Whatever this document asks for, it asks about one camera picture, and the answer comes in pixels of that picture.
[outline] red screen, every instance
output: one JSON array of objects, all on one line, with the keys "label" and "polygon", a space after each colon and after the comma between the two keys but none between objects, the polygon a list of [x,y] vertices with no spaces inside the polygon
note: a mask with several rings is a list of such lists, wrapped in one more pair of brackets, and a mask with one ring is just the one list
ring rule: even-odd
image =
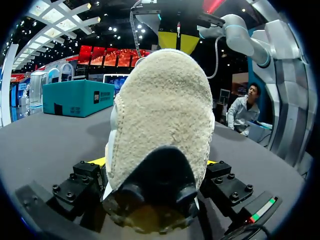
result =
[{"label": "red screen", "polygon": [[129,67],[130,66],[130,49],[121,49],[119,53],[118,67]]},{"label": "red screen", "polygon": [[78,64],[88,65],[90,62],[92,46],[82,45],[80,48]]},{"label": "red screen", "polygon": [[117,48],[107,48],[104,59],[104,66],[116,66],[117,61]]},{"label": "red screen", "polygon": [[104,53],[105,53],[105,48],[104,47],[95,46],[93,48],[91,65],[101,66],[102,65],[102,61],[104,59]]},{"label": "red screen", "polygon": [[[135,67],[136,65],[136,62],[138,61],[139,57],[138,57],[138,53],[137,53],[137,50],[132,50],[133,53],[132,53],[132,63],[131,63],[131,67]],[[143,58],[146,54],[146,50],[140,50],[140,53],[141,53],[141,57]]]}]

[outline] white arch structure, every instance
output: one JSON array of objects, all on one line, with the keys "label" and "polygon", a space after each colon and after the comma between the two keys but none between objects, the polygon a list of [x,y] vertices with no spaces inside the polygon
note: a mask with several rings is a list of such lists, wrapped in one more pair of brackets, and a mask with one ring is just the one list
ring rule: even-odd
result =
[{"label": "white arch structure", "polygon": [[22,69],[28,62],[35,59],[47,51],[47,48],[54,48],[52,41],[63,44],[65,40],[62,35],[70,39],[76,39],[74,30],[81,29],[87,35],[92,33],[88,27],[100,22],[100,17],[94,17],[82,21],[78,14],[88,11],[91,8],[90,3],[86,3],[74,9],[68,8],[64,4],[65,0],[51,2],[50,0],[38,0],[29,9],[27,16],[46,24],[19,52],[14,59],[13,70]]}]

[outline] gray jacket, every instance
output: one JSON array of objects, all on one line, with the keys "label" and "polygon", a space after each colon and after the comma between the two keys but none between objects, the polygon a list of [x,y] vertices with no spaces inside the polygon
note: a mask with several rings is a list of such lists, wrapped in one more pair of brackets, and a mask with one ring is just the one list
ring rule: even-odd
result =
[{"label": "gray jacket", "polygon": [[247,110],[247,99],[248,95],[243,97],[238,97],[231,105],[228,110],[227,122],[228,127],[231,129],[236,129],[243,135],[248,136],[250,126],[248,121],[256,121],[259,117],[260,110],[257,104]]}]

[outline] man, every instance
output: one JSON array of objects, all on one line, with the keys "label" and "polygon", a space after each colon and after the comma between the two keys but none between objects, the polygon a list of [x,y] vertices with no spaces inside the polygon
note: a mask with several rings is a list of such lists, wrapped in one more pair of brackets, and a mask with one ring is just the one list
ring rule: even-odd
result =
[{"label": "man", "polygon": [[231,105],[227,115],[228,127],[238,133],[248,136],[250,126],[248,121],[256,121],[260,111],[256,99],[260,96],[260,88],[256,83],[250,85],[248,95],[238,97]]}]

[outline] teal box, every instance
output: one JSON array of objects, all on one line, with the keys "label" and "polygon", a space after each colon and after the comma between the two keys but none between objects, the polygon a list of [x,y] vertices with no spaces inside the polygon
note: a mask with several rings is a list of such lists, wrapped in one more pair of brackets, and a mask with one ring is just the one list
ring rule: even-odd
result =
[{"label": "teal box", "polygon": [[114,104],[115,86],[76,80],[43,85],[43,112],[85,118]]}]

